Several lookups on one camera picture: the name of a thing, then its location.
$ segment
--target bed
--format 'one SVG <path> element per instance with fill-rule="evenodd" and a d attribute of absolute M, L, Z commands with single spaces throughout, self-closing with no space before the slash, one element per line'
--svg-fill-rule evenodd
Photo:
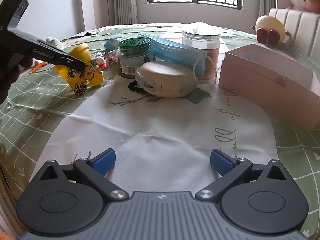
<path fill-rule="evenodd" d="M 291 33 L 285 44 L 274 50 L 312 69 L 320 78 L 319 15 L 285 9 L 272 9 L 270 15 Z M 135 37 L 137 33 L 179 42 L 181 27 L 108 26 L 94 35 L 81 33 L 64 40 L 65 51 L 86 42 L 91 53 L 99 52 L 108 39 Z M 218 72 L 226 51 L 257 44 L 255 35 L 221 31 Z M 129 91 L 130 81 L 116 73 L 116 64 L 111 64 L 103 72 L 103 84 L 89 87 L 82 96 L 74 95 L 52 65 L 35 74 L 26 73 L 12 85 L 0 105 L 0 166 L 6 181 L 1 180 L 1 185 L 7 188 L 0 192 L 9 207 L 1 212 L 0 228 L 13 237 L 23 231 L 9 198 L 18 199 L 48 159 L 70 164 L 112 147 L 117 161 L 108 178 L 130 194 L 134 190 L 195 193 L 218 178 L 212 174 L 209 156 L 213 148 L 221 148 L 232 157 L 245 157 L 257 164 L 279 159 L 309 203 L 301 232 L 312 239 L 319 237 L 320 124 L 311 134 L 305 133 L 210 84 L 180 99 L 140 95 Z"/>

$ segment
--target headboard panel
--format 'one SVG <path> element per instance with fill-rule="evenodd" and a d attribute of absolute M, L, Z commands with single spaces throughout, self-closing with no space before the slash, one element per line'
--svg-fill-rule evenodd
<path fill-rule="evenodd" d="M 288 9 L 271 9 L 270 16 L 284 24 L 291 36 L 284 42 L 294 46 L 314 62 L 320 64 L 320 15 Z"/>

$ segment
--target orange pencil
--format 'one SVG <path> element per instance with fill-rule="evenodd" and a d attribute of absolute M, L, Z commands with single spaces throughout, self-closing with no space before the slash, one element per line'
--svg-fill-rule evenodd
<path fill-rule="evenodd" d="M 37 66 L 35 66 L 32 70 L 31 70 L 31 72 L 32 73 L 35 73 L 39 68 L 41 68 L 43 65 L 45 65 L 45 64 L 47 64 L 46 62 L 41 62 L 41 63 L 39 63 Z"/>

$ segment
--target grid pattern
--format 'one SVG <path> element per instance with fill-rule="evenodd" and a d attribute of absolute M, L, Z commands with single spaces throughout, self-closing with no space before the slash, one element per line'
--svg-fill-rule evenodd
<path fill-rule="evenodd" d="M 181 35 L 181 26 L 131 25 L 113 26 L 100 30 L 87 42 L 92 52 L 102 51 L 111 37 L 135 37 L 137 33 L 164 36 L 168 33 Z M 256 36 L 233 30 L 221 29 L 222 39 L 228 49 L 257 44 Z M 66 51 L 81 43 L 79 39 L 67 41 Z M 320 67 L 308 57 L 294 49 L 276 48 L 276 52 L 296 60 L 312 69 L 320 77 Z M 104 71 L 103 85 L 116 75 L 111 65 Z M 12 85 L 6 102 L 0 105 L 0 165 L 14 196 L 18 198 L 28 185 L 29 178 L 44 146 L 62 119 L 72 112 L 96 88 L 76 97 L 66 81 L 48 65 L 40 72 L 25 75 Z M 272 123 L 276 138 L 279 160 L 293 176 L 309 203 L 309 214 L 302 233 L 312 239 L 319 237 L 319 185 L 320 185 L 320 124 L 311 134 L 294 127 L 273 113 L 266 111 Z"/>

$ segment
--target pink cardboard box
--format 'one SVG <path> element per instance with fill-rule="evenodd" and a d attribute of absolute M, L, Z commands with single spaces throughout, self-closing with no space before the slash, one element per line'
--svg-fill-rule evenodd
<path fill-rule="evenodd" d="M 219 86 L 307 132 L 320 119 L 320 84 L 313 71 L 258 45 L 226 52 Z"/>

